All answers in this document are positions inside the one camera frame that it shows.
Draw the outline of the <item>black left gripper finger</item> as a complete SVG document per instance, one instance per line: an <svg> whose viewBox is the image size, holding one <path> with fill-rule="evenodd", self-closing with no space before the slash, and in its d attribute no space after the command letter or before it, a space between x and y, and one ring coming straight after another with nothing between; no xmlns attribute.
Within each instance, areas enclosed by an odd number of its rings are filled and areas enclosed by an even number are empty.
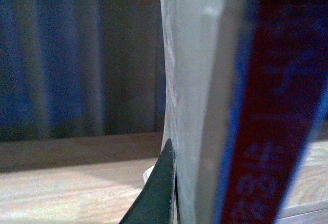
<svg viewBox="0 0 328 224"><path fill-rule="evenodd" d="M168 139L144 188L120 223L173 223L175 178L175 152Z"/></svg>

